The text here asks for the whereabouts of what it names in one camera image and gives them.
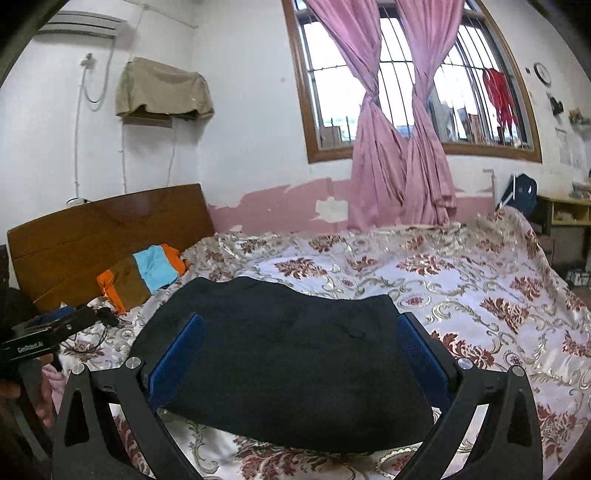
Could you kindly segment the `person left hand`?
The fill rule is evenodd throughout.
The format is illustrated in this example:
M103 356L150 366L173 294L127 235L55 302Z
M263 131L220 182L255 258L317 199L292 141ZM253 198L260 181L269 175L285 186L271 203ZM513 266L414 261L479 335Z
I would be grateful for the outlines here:
M53 426L52 387L43 372L39 379L26 384L26 394L35 409L35 413L44 427ZM21 396L21 388L10 382L6 374L1 375L1 398L16 400Z

